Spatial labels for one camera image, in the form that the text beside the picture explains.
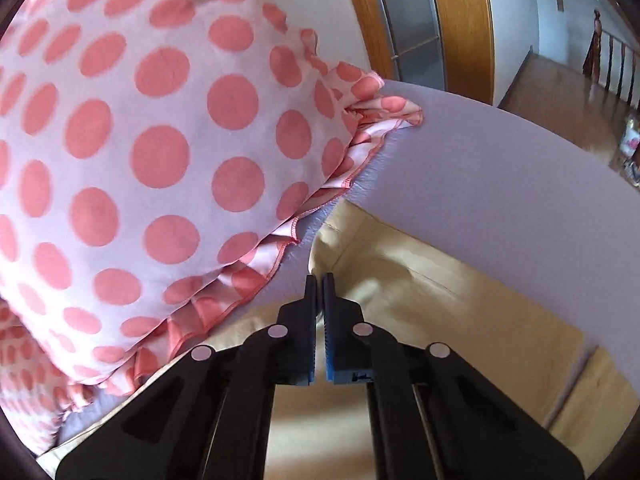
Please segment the khaki tan pants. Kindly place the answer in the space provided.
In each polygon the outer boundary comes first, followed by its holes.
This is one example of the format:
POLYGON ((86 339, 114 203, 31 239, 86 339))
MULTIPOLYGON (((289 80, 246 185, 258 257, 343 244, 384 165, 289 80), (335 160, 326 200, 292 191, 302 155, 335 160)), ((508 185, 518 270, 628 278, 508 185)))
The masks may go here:
MULTIPOLYGON (((341 200, 318 229, 306 270, 335 275, 364 317, 416 347, 459 353, 574 452, 592 474, 638 411, 638 392, 605 348, 535 301, 341 200)), ((270 479, 370 479, 360 386, 277 391, 270 479)))

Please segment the pink polka dot pillow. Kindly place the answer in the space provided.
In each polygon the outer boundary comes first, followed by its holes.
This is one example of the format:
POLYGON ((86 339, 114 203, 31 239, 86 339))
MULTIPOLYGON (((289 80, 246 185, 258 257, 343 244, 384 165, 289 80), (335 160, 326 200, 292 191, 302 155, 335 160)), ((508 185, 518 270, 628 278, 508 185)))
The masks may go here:
POLYGON ((1 409, 12 429, 37 456, 55 445, 70 411, 94 397, 58 370, 6 302, 0 315, 1 409))
POLYGON ((420 107, 269 0, 25 0, 1 41, 1 295, 72 382, 140 375, 420 107))

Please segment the wooden framed glass door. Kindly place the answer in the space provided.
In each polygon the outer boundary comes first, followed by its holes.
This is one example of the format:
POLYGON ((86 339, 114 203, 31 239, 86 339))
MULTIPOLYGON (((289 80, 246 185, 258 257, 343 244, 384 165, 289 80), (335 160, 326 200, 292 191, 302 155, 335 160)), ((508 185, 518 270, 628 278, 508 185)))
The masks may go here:
POLYGON ((352 0, 372 70, 492 104, 490 0, 352 0))

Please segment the wooden stair railing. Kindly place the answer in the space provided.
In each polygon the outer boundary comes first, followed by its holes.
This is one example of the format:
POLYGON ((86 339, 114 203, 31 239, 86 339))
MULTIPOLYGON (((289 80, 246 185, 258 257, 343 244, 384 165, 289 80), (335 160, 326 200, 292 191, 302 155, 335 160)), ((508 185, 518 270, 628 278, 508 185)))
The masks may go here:
POLYGON ((617 0, 596 0, 602 18, 599 84, 639 110, 639 37, 617 0))

